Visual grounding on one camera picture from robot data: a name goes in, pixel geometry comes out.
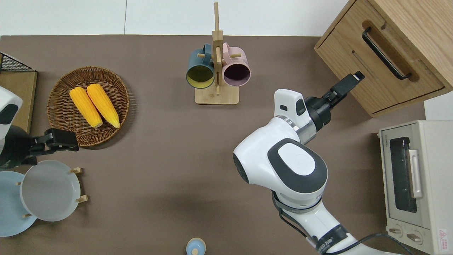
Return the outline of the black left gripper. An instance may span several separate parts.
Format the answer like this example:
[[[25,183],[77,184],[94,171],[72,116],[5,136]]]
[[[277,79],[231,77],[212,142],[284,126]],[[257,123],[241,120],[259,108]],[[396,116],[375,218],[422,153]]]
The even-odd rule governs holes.
[[[47,129],[44,132],[44,143],[49,148],[47,152],[79,151],[76,134],[72,131]],[[44,145],[36,144],[35,137],[13,125],[5,136],[0,168],[8,170],[22,165],[36,165],[39,155],[44,155]]]

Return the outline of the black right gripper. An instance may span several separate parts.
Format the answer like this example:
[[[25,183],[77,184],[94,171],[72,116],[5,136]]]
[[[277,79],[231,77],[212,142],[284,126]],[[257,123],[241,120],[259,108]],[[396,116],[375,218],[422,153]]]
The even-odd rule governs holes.
[[[322,97],[310,96],[304,99],[306,109],[315,124],[316,131],[319,131],[330,122],[331,110],[365,77],[361,71],[348,74],[333,86],[333,91],[325,93]]]

